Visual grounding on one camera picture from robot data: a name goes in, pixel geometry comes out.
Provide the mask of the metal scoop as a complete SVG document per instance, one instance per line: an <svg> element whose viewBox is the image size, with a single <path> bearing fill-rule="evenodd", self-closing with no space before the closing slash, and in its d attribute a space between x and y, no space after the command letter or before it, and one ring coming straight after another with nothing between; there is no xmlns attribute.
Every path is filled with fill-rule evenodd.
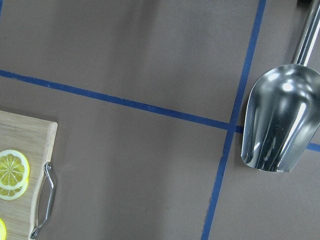
<svg viewBox="0 0 320 240"><path fill-rule="evenodd" d="M320 30L311 2L292 62L261 75L247 102L241 159L266 172L290 172L320 126L320 74L308 67Z"/></svg>

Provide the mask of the wooden cutting board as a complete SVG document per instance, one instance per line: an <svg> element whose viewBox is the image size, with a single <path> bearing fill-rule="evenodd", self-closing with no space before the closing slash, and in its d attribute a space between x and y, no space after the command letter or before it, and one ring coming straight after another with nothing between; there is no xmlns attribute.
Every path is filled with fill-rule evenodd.
<svg viewBox="0 0 320 240"><path fill-rule="evenodd" d="M0 149L16 150L29 163L26 191L17 199L0 201L0 218L8 240L34 240L49 220L56 192L51 157L58 124L6 111L0 113ZM49 185L45 217L38 219L43 184Z"/></svg>

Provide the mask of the upper lemon slice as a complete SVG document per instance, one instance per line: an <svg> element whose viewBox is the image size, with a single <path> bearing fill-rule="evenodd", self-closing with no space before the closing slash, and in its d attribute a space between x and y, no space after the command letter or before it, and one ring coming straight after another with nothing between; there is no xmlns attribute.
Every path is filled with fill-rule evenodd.
<svg viewBox="0 0 320 240"><path fill-rule="evenodd" d="M6 149L0 152L0 187L15 190L22 187L30 175L27 158L19 151Z"/></svg>

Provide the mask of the hidden lemon slice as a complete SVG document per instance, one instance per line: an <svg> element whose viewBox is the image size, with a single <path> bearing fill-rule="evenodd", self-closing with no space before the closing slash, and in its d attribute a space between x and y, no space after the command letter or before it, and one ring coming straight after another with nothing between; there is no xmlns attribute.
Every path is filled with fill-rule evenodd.
<svg viewBox="0 0 320 240"><path fill-rule="evenodd" d="M29 181L27 180L22 186L15 189L0 188L0 198L5 201L13 201L20 198L27 190Z"/></svg>

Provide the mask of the lower lemon slice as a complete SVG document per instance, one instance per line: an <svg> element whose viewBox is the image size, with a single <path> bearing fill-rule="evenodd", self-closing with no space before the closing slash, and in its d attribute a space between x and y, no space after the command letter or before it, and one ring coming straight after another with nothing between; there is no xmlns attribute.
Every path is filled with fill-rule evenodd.
<svg viewBox="0 0 320 240"><path fill-rule="evenodd" d="M0 219L0 240L6 240L7 230L6 225L2 219Z"/></svg>

